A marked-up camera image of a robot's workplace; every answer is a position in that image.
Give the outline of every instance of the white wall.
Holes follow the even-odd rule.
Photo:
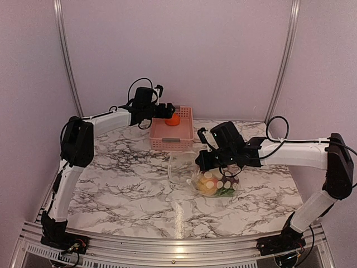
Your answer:
[[[33,220],[75,114],[52,1],[0,2],[0,267]]]
[[[292,57],[275,114],[286,116],[290,138],[342,134],[357,149],[357,2],[302,1]],[[276,134],[283,136],[282,124]],[[325,173],[291,168],[306,200]],[[357,267],[357,190],[323,220],[337,268]]]
[[[124,104],[131,82],[147,76],[196,118],[264,120],[291,3],[63,0],[84,113]]]

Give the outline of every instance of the orange ball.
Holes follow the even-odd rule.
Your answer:
[[[173,113],[171,119],[165,119],[165,123],[169,126],[177,126],[180,124],[180,117],[176,113]]]

